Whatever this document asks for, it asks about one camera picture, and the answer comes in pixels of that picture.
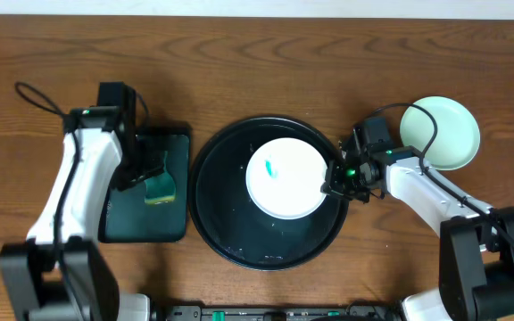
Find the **green scrubbing sponge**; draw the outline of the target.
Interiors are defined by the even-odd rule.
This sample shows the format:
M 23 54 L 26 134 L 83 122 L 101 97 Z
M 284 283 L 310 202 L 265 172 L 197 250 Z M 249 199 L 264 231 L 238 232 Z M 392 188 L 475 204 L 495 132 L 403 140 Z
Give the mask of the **green scrubbing sponge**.
M 145 181 L 145 204 L 156 205 L 173 202 L 176 199 L 177 187 L 173 176 L 167 170 L 167 156 L 165 151 L 162 158 L 162 173 L 149 177 Z

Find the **white plate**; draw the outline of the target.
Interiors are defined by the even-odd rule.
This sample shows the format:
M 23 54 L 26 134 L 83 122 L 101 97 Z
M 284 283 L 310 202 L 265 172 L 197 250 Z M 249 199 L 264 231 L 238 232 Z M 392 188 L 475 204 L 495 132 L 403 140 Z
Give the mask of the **white plate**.
M 273 218 L 292 220 L 314 212 L 326 195 L 327 162 L 319 150 L 291 137 L 273 139 L 250 158 L 245 185 L 253 203 Z

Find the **mint green plate back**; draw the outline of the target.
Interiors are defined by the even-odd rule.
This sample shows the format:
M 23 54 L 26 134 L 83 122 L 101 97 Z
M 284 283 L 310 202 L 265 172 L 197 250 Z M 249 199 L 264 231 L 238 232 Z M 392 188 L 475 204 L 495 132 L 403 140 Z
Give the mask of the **mint green plate back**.
M 443 96 L 421 98 L 415 104 L 435 119 L 437 135 L 425 158 L 438 170 L 455 170 L 468 165 L 480 146 L 480 130 L 474 116 L 457 101 Z M 423 151 L 434 133 L 431 119 L 410 107 L 402 116 L 400 136 L 404 145 Z

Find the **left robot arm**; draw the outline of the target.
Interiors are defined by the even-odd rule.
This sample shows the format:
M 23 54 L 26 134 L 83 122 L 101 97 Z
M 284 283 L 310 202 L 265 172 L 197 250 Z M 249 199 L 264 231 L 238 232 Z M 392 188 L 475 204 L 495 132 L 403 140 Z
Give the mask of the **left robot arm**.
M 120 292 L 97 243 L 112 189 L 145 184 L 144 203 L 171 201 L 165 160 L 137 141 L 136 112 L 122 105 L 62 115 L 62 163 L 44 210 L 23 243 L 0 251 L 0 271 L 18 320 L 154 320 L 145 294 Z

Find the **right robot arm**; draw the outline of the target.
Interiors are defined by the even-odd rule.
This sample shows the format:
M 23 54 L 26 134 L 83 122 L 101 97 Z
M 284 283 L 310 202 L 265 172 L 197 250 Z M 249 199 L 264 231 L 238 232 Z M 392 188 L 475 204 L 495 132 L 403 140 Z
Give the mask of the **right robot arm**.
M 355 129 L 328 164 L 323 193 L 368 202 L 375 191 L 408 205 L 439 236 L 435 290 L 401 303 L 405 320 L 497 320 L 514 315 L 514 207 L 496 209 L 435 171 L 423 152 Z

